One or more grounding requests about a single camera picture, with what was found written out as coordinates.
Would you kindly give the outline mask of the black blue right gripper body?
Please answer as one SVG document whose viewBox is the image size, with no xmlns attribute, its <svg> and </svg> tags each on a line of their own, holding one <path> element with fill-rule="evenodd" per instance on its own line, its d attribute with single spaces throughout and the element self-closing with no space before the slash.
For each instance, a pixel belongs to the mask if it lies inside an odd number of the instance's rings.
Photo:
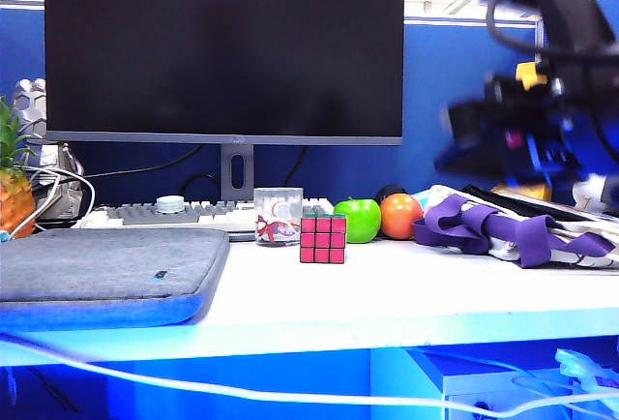
<svg viewBox="0 0 619 420">
<path fill-rule="evenodd" d="M 570 128 L 554 114 L 550 80 L 535 64 L 518 64 L 512 76 L 489 78 L 485 103 L 486 127 L 508 184 L 571 185 L 584 179 L 583 166 L 565 139 Z"/>
</svg>

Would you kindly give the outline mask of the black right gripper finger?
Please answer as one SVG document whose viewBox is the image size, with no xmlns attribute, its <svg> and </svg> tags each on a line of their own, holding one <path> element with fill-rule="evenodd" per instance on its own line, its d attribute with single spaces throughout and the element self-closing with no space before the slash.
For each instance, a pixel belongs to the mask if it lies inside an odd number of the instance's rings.
<svg viewBox="0 0 619 420">
<path fill-rule="evenodd" d="M 465 101 L 450 105 L 447 110 L 451 134 L 455 143 L 481 143 L 486 139 L 486 104 Z"/>
<path fill-rule="evenodd" d="M 485 165 L 477 148 L 461 148 L 452 145 L 436 156 L 434 167 L 444 172 L 480 174 Z"/>
</svg>

